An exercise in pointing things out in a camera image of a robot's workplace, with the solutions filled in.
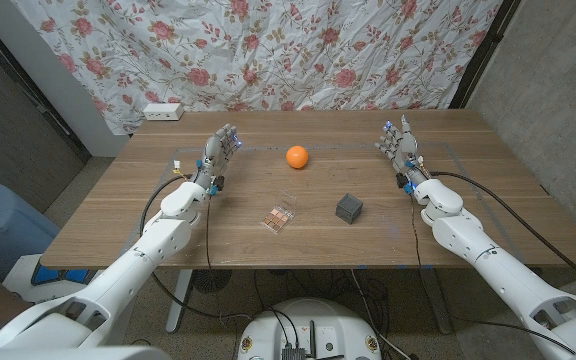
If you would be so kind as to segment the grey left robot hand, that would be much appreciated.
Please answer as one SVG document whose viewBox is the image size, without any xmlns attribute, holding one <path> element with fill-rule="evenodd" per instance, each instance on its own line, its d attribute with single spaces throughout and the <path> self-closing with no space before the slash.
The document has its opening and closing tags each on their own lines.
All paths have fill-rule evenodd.
<svg viewBox="0 0 576 360">
<path fill-rule="evenodd" d="M 242 142 L 237 137 L 237 127 L 226 124 L 208 138 L 203 149 L 202 157 L 197 164 L 197 171 L 190 181 L 201 186 L 207 193 L 214 188 L 218 178 L 227 170 L 228 163 Z"/>
</svg>

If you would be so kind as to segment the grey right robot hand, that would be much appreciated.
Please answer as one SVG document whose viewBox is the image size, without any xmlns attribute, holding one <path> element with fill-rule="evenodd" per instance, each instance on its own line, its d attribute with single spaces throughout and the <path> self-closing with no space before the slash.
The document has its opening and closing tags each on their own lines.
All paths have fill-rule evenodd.
<svg viewBox="0 0 576 360">
<path fill-rule="evenodd" d="M 375 147 L 391 162 L 396 172 L 397 186 L 412 195 L 418 185 L 430 179 L 430 175 L 423 169 L 423 157 L 418 152 L 410 123 L 402 115 L 400 128 L 387 121 L 382 131 L 383 135 Z"/>
</svg>

